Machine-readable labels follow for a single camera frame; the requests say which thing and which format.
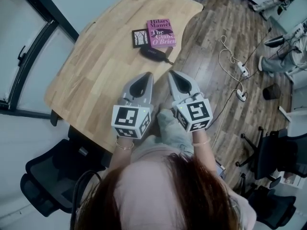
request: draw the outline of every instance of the black chair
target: black chair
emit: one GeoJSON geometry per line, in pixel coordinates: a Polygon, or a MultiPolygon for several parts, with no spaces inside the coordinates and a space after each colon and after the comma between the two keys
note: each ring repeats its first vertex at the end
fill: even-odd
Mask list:
{"type": "MultiPolygon", "coordinates": [[[[63,139],[45,154],[29,161],[20,187],[30,203],[45,217],[61,209],[71,213],[74,186],[86,171],[103,171],[101,156],[79,149],[71,141],[63,139]]],[[[87,183],[87,176],[79,187],[80,202],[87,183]]]]}
{"type": "Polygon", "coordinates": [[[270,176],[276,169],[295,173],[301,177],[307,176],[307,134],[298,137],[288,137],[287,130],[272,131],[269,136],[263,137],[261,131],[258,146],[254,145],[245,134],[241,138],[245,139],[253,148],[254,154],[244,162],[236,162],[236,166],[242,167],[254,161],[255,179],[259,180],[267,177],[271,180],[270,188],[275,187],[281,180],[270,176]]]}
{"type": "Polygon", "coordinates": [[[242,195],[256,211],[257,221],[271,229],[285,226],[296,210],[294,206],[296,197],[277,196],[274,192],[274,189],[270,190],[260,186],[257,190],[253,187],[242,195]]]}

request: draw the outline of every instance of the person's leg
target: person's leg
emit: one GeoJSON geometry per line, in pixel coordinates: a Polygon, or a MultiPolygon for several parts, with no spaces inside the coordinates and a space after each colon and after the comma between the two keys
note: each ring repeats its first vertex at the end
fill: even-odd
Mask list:
{"type": "Polygon", "coordinates": [[[262,70],[267,72],[287,72],[295,67],[290,54],[287,54],[283,59],[267,59],[263,57],[261,66],[262,70]]]}
{"type": "Polygon", "coordinates": [[[253,10],[254,11],[262,11],[262,10],[267,10],[267,9],[270,9],[270,8],[273,8],[279,4],[281,4],[282,2],[279,1],[279,0],[267,0],[267,1],[264,1],[263,3],[261,4],[257,4],[257,5],[253,5],[253,10]]]}
{"type": "Polygon", "coordinates": [[[192,142],[187,132],[174,117],[172,111],[162,109],[157,117],[162,142],[171,147],[178,148],[188,155],[192,155],[194,153],[192,142]]]}

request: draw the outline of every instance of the desk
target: desk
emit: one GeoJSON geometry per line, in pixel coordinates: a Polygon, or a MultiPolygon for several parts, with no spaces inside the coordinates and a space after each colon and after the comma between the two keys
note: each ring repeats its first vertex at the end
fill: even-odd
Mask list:
{"type": "Polygon", "coordinates": [[[177,45],[174,62],[189,20],[203,6],[192,0],[120,0],[81,32],[71,54],[49,85],[46,104],[71,126],[113,152],[113,105],[127,81],[150,71],[156,82],[171,65],[150,61],[132,47],[131,31],[147,20],[170,19],[177,45]]]}

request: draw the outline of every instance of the book cover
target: book cover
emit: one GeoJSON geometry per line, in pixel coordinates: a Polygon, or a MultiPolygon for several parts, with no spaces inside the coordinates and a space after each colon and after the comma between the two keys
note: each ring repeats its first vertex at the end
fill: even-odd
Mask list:
{"type": "Polygon", "coordinates": [[[169,19],[147,21],[150,45],[153,48],[174,47],[176,39],[169,19]]]}

